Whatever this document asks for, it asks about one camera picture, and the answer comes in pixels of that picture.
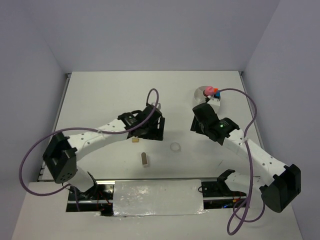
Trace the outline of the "clear tape roll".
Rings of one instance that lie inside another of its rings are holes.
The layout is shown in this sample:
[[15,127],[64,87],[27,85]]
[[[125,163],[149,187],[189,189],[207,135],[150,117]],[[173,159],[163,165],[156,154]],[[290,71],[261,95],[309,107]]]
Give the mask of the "clear tape roll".
[[171,149],[173,152],[180,152],[180,151],[181,151],[181,146],[180,146],[179,143],[173,142],[173,143],[170,145],[170,149]]

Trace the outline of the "pink capped marker tube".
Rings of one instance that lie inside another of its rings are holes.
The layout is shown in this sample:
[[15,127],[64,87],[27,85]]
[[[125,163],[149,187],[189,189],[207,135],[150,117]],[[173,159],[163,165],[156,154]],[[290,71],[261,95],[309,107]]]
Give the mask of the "pink capped marker tube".
[[207,86],[204,90],[203,90],[203,95],[205,97],[208,96],[212,96],[215,94],[215,89],[212,86]]

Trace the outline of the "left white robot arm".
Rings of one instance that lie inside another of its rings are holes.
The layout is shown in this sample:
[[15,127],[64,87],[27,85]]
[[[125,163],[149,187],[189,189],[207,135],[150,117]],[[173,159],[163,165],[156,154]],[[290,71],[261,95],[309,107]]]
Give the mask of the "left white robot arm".
[[144,110],[125,112],[93,131],[70,136],[62,132],[54,134],[42,158],[55,183],[68,183],[91,200],[97,196],[99,186],[93,175],[81,169],[77,162],[107,145],[133,137],[162,141],[164,127],[161,111],[148,104]]

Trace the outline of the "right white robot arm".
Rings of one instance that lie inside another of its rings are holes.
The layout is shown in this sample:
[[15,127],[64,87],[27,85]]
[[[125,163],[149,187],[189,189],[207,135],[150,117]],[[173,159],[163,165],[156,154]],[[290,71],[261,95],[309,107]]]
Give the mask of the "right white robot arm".
[[227,169],[217,177],[217,190],[223,196],[232,192],[260,191],[263,203],[276,213],[282,212],[301,193],[301,170],[295,164],[277,160],[251,139],[230,118],[219,119],[208,103],[192,109],[191,131],[205,135],[242,160],[250,160],[249,174]]

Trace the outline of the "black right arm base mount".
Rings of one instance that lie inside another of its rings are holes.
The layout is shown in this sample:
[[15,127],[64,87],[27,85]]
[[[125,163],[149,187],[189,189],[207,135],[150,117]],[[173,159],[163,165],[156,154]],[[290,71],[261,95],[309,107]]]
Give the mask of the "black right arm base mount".
[[205,210],[233,208],[236,203],[241,203],[246,199],[247,195],[244,192],[231,190],[227,186],[226,180],[235,172],[235,170],[228,169],[216,180],[201,182],[197,190],[202,194]]

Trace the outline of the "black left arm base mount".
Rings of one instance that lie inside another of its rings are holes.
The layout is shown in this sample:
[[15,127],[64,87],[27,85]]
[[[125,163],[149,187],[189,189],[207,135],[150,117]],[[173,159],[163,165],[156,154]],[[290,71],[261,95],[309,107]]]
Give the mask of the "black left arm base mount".
[[68,190],[67,213],[97,212],[105,217],[112,217],[114,215],[114,181],[97,180],[94,187],[87,192],[81,192],[72,186],[66,189]]

